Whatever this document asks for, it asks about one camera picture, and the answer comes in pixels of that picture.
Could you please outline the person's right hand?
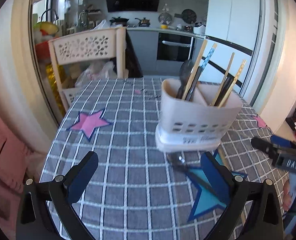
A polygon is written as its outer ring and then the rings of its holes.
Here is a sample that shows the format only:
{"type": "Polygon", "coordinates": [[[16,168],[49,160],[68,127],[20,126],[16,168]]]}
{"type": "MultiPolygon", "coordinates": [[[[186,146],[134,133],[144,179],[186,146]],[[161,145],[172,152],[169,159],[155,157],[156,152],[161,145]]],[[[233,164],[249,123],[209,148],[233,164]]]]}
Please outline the person's right hand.
{"type": "Polygon", "coordinates": [[[290,183],[289,180],[286,181],[286,183],[284,184],[284,196],[283,196],[283,210],[284,211],[288,211],[289,208],[291,207],[291,196],[290,196],[290,183]]]}

